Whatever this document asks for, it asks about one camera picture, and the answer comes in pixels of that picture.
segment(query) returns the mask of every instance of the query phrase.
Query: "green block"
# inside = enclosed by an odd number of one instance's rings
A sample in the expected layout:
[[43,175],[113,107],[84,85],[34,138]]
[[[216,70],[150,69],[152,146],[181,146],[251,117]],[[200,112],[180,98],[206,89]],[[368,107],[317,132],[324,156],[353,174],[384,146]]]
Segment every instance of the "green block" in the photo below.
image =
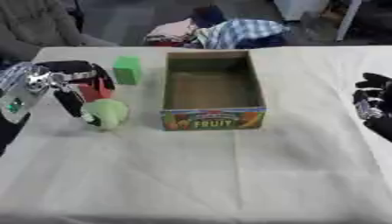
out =
[[136,85],[142,77],[139,58],[120,56],[113,65],[118,84]]

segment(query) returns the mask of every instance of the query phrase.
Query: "white tablecloth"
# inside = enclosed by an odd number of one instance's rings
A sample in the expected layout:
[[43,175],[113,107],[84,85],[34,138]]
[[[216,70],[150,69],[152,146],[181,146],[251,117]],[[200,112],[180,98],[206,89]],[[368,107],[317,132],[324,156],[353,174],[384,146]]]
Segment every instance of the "white tablecloth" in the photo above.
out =
[[143,78],[118,87],[130,115],[113,132],[50,95],[40,102],[0,159],[0,223],[392,221],[392,144],[361,124],[351,96],[364,72],[392,75],[392,47],[254,50],[269,109],[261,129],[165,132],[165,54],[176,51],[43,50],[36,61],[107,69],[137,56]]

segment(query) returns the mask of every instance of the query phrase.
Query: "fruit box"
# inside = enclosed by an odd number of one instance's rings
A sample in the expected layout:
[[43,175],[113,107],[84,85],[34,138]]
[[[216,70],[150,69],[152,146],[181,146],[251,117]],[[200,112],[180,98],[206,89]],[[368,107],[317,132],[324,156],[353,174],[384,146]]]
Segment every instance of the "fruit box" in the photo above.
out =
[[165,130],[244,130],[262,125],[266,106],[248,52],[171,52]]

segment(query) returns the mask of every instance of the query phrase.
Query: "plaid shirt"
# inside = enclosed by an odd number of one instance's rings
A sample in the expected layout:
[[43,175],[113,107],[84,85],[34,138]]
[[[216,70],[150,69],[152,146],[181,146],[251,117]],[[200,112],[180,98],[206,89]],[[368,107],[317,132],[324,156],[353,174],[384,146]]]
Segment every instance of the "plaid shirt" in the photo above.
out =
[[244,39],[267,38],[288,30],[288,27],[273,21],[233,19],[209,29],[199,29],[196,35],[206,49],[235,49]]

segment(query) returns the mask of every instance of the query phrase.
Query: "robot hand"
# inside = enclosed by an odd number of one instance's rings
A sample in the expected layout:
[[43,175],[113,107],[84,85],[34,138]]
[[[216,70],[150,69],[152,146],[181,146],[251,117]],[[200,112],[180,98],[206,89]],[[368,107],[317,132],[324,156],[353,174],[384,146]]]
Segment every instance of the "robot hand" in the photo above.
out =
[[0,156],[25,126],[30,110],[50,88],[61,105],[74,117],[101,126],[101,119],[83,109],[84,101],[71,89],[71,84],[86,83],[95,89],[115,89],[113,81],[100,66],[86,61],[22,62],[0,72],[0,128],[5,135],[0,138]]
[[392,142],[392,80],[374,73],[363,77],[353,95],[358,115],[368,128]]

